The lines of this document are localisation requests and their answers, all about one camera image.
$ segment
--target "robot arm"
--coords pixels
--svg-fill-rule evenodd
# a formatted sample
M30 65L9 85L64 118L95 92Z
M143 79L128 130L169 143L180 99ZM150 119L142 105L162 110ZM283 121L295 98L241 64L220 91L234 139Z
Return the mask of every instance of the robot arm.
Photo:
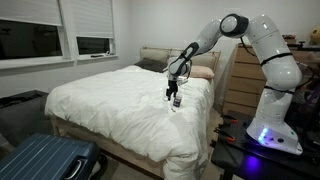
M221 21L211 21L195 42L176 60L169 62L168 99L172 93L175 97L178 92L178 77L190 70L187 65L190 58L209 51L222 35L230 38L246 36L267 79L247 133L262 146L301 154L298 137L284 122L284 117L302 74L278 28L268 16L258 16L249 21L246 17L230 14Z

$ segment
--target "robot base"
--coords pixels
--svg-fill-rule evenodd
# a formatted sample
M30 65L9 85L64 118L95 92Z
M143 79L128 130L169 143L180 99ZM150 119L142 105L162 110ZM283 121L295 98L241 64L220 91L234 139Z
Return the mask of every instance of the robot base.
M267 116L259 117L255 117L247 128L249 136L262 146L291 154L302 154L297 134L283 120Z

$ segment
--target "white comforter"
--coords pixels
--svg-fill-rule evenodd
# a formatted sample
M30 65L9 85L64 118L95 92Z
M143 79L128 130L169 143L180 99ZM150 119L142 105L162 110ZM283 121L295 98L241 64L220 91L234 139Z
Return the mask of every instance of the white comforter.
M112 138L159 162L166 179L198 179L208 159L206 125L213 87L190 78L179 87L182 104L164 101L166 74L137 66L98 74L53 89L46 114Z

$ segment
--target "bed frame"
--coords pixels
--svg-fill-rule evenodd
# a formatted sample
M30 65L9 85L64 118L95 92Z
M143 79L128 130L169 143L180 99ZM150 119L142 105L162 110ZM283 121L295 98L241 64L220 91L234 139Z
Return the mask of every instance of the bed frame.
M166 48L149 48L149 49L157 49L157 50L169 50L170 52L182 51L180 49L166 49ZM218 60L220 57L220 52L208 52L208 55L212 55L216 57L214 67L212 67L213 72L215 72ZM141 156L139 154L134 153L131 150L125 149L120 144L116 143L110 138L106 138L99 133L94 133L87 128L74 124L70 121L63 120L56 116L50 116L51 123L53 126L53 130L55 135L63 136L65 133L67 135L71 135L72 137L95 142L109 157L116 159L117 161L124 163L132 168L154 178L154 179L164 179L164 174L162 171L161 162L154 162L151 159Z

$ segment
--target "blue suitcase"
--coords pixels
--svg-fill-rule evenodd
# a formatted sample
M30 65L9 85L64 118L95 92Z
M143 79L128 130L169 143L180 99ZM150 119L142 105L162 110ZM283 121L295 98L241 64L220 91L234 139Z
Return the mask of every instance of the blue suitcase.
M0 162L0 180L84 180L99 157L95 143L33 134Z

